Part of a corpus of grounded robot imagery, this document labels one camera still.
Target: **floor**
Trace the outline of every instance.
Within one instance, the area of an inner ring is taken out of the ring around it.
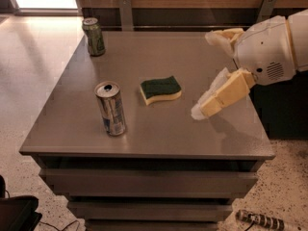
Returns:
[[[0,174],[11,196],[36,196],[41,221],[58,229],[76,218],[66,209],[66,200],[38,177],[36,163],[18,150],[82,36],[79,17],[10,16],[0,24]],[[233,214],[218,230],[245,230],[248,224],[235,219],[242,209],[308,228],[308,141],[271,144],[276,158],[260,168],[255,187],[233,203]],[[65,230],[85,230],[78,221]],[[36,229],[45,230],[55,229],[45,224]]]

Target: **metal bracket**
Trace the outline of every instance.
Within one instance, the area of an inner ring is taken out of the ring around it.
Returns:
[[[257,23],[264,21],[266,19],[270,19],[272,10],[275,6],[277,0],[263,0],[259,14],[258,14],[258,18],[257,18]]]
[[[134,31],[131,0],[118,0],[122,31]]]

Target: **yellow sponge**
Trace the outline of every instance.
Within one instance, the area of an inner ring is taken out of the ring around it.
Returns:
[[[141,83],[141,94],[146,105],[157,101],[174,100],[181,96],[182,89],[174,76],[153,79]]]

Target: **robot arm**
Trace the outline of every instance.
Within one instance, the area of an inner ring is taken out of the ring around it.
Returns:
[[[207,91],[199,99],[192,108],[193,118],[216,114],[247,96],[255,84],[290,80],[297,70],[308,70],[308,10],[293,14],[288,20],[276,16],[245,32],[243,29],[210,32],[205,39],[233,58],[240,69],[219,88]]]

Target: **can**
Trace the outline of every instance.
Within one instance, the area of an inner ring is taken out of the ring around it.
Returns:
[[[88,52],[92,56],[101,56],[106,52],[100,25],[96,18],[83,20],[83,30],[88,37]]]
[[[105,81],[98,84],[94,92],[106,132],[111,136],[124,133],[126,123],[118,84]]]

